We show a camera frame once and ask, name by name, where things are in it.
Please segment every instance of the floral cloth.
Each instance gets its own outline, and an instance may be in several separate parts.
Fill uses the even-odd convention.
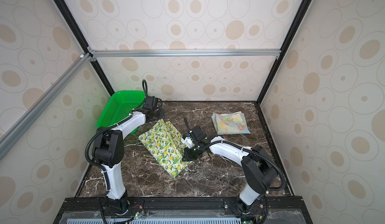
[[[218,135],[250,134],[241,111],[220,115],[214,113],[211,119]]]
[[[139,140],[150,151],[158,163],[175,178],[190,162],[183,162],[183,148],[186,145],[181,141],[182,135],[171,124],[158,122],[146,133],[139,136]]]

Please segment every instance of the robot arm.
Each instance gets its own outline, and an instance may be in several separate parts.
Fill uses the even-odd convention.
[[[159,99],[153,96],[146,96],[142,108],[136,108],[122,123],[107,130],[94,140],[92,156],[96,163],[101,164],[107,173],[110,189],[107,190],[108,203],[115,207],[121,214],[127,210],[127,192],[123,185],[121,161],[124,156],[124,138],[137,127],[158,119],[164,118],[164,112],[158,106]],[[106,129],[98,128],[97,132]]]
[[[210,149],[213,154],[224,156],[242,166],[247,184],[239,194],[235,207],[241,213],[249,212],[253,208],[253,203],[268,193],[268,188],[278,174],[281,176],[282,172],[279,173],[279,169],[271,161],[263,147],[259,145],[253,148],[243,147],[217,135],[207,136],[199,126],[190,130],[187,120],[185,122],[189,133],[183,136],[183,141],[187,147],[184,149],[182,160],[196,160],[202,156],[203,152]],[[283,189],[285,185],[286,182],[283,178],[280,189]]]

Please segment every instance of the green basket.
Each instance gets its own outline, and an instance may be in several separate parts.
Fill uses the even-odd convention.
[[[114,93],[100,116],[97,127],[108,127],[127,118],[130,111],[144,100],[143,91],[123,90]]]

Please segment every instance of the lemon print cloth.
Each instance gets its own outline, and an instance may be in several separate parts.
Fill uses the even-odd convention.
[[[182,161],[183,148],[186,145],[181,140],[182,135],[170,121],[158,120],[152,129],[138,139],[172,178],[190,164]]]
[[[246,119],[241,111],[232,114],[216,114],[211,116],[218,135],[250,134]]]

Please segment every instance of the wallpaper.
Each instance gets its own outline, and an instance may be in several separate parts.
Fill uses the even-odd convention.
[[[301,0],[67,0],[93,49],[280,48]]]
[[[115,91],[170,101],[256,100],[275,56],[98,58]]]
[[[314,224],[385,220],[385,0],[314,0],[263,100]]]
[[[0,138],[82,52],[51,0],[0,0]]]
[[[88,166],[84,149],[108,100],[87,63],[0,161],[1,224],[54,221]]]

